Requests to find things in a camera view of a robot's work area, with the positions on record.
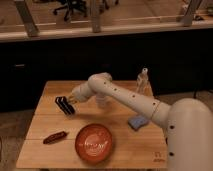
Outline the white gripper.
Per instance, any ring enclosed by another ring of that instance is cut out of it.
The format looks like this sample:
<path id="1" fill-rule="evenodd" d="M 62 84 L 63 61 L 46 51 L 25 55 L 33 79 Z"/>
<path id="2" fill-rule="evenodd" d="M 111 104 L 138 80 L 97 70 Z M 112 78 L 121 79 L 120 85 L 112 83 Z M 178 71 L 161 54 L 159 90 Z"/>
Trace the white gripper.
<path id="1" fill-rule="evenodd" d="M 67 101 L 69 103 L 76 103 L 76 101 L 85 102 L 93 96 L 93 91 L 89 87 L 88 83 L 85 82 L 76 86 L 72 90 L 71 94 L 71 96 L 67 97 Z"/>

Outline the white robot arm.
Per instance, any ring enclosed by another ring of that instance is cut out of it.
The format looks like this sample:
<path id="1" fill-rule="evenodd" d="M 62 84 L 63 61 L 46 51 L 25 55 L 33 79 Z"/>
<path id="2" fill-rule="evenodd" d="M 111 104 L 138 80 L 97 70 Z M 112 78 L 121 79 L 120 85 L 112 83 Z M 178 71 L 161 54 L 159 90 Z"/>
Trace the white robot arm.
<path id="1" fill-rule="evenodd" d="M 96 94 L 116 99 L 167 130 L 168 171 L 213 171 L 213 112 L 202 101 L 183 98 L 169 105 L 122 88 L 110 74 L 99 73 L 74 87 L 68 102 L 86 102 Z"/>

